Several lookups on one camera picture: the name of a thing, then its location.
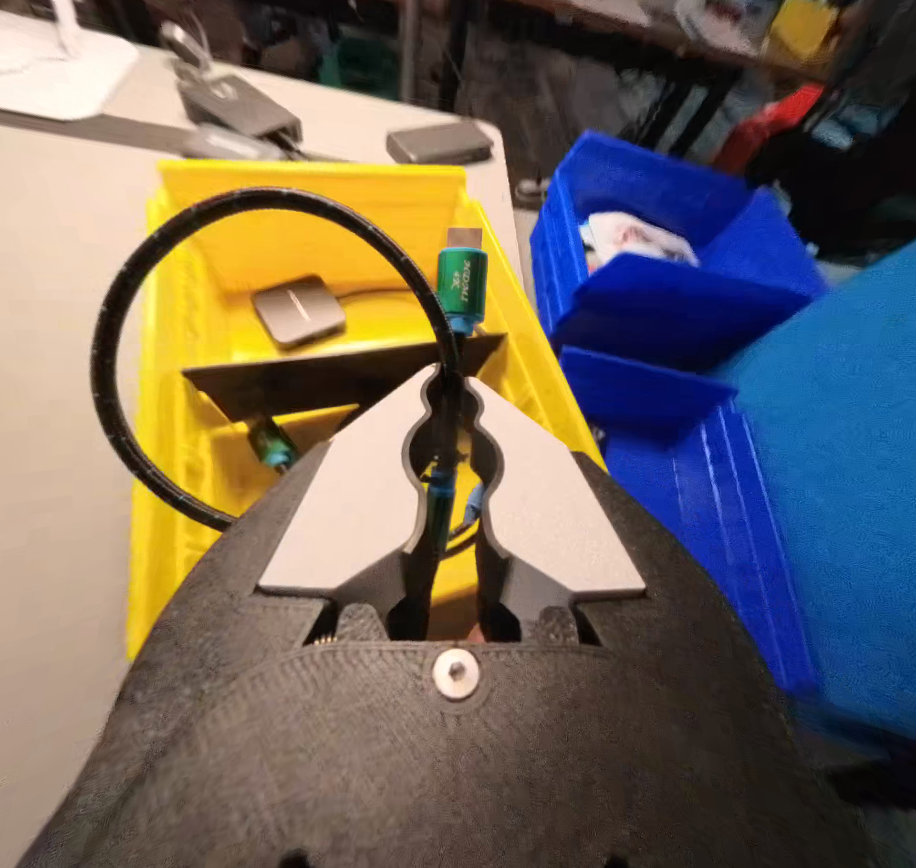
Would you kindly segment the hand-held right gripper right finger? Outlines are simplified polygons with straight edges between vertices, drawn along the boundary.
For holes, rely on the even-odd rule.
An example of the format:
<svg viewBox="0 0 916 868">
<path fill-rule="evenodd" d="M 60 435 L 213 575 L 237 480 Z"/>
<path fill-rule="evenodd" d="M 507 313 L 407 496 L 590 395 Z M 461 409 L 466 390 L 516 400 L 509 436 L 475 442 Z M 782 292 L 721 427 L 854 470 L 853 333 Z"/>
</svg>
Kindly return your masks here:
<svg viewBox="0 0 916 868">
<path fill-rule="evenodd" d="M 479 598 L 507 610 L 635 598 L 646 584 L 573 453 L 476 378 L 466 378 L 471 467 L 484 487 Z"/>
</svg>

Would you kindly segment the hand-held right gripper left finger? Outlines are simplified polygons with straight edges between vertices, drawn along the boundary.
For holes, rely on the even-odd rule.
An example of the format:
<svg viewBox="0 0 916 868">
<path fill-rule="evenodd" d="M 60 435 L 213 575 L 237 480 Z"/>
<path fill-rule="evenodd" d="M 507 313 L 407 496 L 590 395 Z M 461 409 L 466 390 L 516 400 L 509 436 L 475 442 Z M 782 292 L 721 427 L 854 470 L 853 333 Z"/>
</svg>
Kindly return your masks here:
<svg viewBox="0 0 916 868">
<path fill-rule="evenodd" d="M 426 528 L 438 372 L 421 368 L 332 437 L 258 579 L 262 592 L 341 607 L 407 597 L 409 556 Z"/>
</svg>

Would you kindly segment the black square usb hub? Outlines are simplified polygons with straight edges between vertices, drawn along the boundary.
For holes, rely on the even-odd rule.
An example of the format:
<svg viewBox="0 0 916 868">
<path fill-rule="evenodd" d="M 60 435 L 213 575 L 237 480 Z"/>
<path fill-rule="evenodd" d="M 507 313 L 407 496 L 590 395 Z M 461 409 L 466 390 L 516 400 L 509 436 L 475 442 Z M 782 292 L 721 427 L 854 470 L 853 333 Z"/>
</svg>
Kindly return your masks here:
<svg viewBox="0 0 916 868">
<path fill-rule="evenodd" d="M 281 350 L 337 335 L 346 315 L 338 299 L 318 276 L 306 276 L 262 289 L 251 303 L 270 340 Z"/>
</svg>

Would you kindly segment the yellow plastic bin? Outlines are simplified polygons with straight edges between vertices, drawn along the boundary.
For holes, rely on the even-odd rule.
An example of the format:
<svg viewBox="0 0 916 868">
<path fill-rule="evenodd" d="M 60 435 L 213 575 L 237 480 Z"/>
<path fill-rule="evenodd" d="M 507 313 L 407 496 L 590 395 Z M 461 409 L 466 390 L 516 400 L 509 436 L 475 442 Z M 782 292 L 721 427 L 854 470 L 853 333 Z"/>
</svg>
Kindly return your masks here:
<svg viewBox="0 0 916 868">
<path fill-rule="evenodd" d="M 435 284 L 451 228 L 477 228 L 488 256 L 484 343 L 468 344 L 475 376 L 605 469 L 532 304 L 459 168 L 165 162 L 148 203 L 154 232 L 223 192 L 292 187 L 360 213 Z M 284 351 L 251 303 L 262 289 L 318 276 L 342 304 L 341 333 Z M 438 352 L 422 308 L 396 272 L 357 237 L 279 211 L 231 217 L 195 233 L 146 279 L 134 433 L 179 487 L 231 517 L 277 481 L 247 439 L 273 417 L 301 453 L 330 438 L 346 411 L 368 406 Z"/>
</svg>

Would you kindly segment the blue plastic bin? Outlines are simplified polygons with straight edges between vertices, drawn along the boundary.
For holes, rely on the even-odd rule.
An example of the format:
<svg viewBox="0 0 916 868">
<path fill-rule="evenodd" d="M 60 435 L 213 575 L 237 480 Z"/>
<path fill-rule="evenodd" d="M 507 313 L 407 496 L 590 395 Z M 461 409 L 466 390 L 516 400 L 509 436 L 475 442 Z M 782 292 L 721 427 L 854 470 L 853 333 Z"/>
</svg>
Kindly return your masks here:
<svg viewBox="0 0 916 868">
<path fill-rule="evenodd" d="M 626 252 L 590 271 L 581 226 L 608 211 L 686 239 L 698 266 Z M 531 266 L 556 351 L 687 372 L 713 369 L 827 292 L 768 189 L 595 131 L 553 172 Z"/>
<path fill-rule="evenodd" d="M 685 438 L 739 394 L 714 378 L 578 347 L 561 348 L 559 362 L 587 421 L 663 445 Z"/>
</svg>

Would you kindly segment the white crumpled cloth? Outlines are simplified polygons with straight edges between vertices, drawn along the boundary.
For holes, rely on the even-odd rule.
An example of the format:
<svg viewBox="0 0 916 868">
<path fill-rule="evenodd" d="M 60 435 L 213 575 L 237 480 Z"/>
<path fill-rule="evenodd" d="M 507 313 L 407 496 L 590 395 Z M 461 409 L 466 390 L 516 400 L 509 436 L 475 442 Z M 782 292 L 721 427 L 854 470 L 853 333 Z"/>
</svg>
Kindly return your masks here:
<svg viewBox="0 0 916 868">
<path fill-rule="evenodd" d="M 580 224 L 579 233 L 591 274 L 624 254 L 700 267 L 685 238 L 622 211 L 591 214 Z"/>
</svg>

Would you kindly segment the dark flat device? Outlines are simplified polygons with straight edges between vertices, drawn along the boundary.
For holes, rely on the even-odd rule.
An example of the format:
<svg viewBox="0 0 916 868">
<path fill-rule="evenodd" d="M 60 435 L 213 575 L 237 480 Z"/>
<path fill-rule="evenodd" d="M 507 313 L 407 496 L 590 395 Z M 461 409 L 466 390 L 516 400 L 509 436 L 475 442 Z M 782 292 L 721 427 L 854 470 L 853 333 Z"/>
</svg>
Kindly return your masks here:
<svg viewBox="0 0 916 868">
<path fill-rule="evenodd" d="M 177 92 L 193 124 L 212 124 L 257 139 L 302 141 L 300 119 L 238 76 L 178 79 Z"/>
<path fill-rule="evenodd" d="M 474 165 L 490 159 L 493 149 L 473 120 L 396 130 L 385 138 L 386 152 L 401 165 Z"/>
</svg>

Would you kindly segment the green plastic bin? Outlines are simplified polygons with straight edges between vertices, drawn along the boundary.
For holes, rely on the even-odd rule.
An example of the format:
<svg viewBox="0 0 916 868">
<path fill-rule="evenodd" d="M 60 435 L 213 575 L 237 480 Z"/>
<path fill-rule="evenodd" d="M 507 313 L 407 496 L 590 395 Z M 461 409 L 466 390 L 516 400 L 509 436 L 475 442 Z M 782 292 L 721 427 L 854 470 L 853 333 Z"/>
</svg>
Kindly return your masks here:
<svg viewBox="0 0 916 868">
<path fill-rule="evenodd" d="M 397 53 L 378 38 L 340 38 L 323 54 L 317 76 L 325 87 L 398 100 Z"/>
</svg>

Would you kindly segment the white tablet stand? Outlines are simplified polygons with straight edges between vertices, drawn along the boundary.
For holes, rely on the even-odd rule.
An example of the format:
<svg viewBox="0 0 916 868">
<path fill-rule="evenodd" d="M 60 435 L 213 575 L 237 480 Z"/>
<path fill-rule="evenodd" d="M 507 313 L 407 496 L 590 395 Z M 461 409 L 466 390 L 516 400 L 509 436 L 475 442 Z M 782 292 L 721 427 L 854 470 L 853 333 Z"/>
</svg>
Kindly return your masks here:
<svg viewBox="0 0 916 868">
<path fill-rule="evenodd" d="M 51 21 L 2 11 L 1 109 L 73 122 L 98 116 L 139 53 L 118 36 L 80 26 L 73 0 L 50 0 Z"/>
</svg>

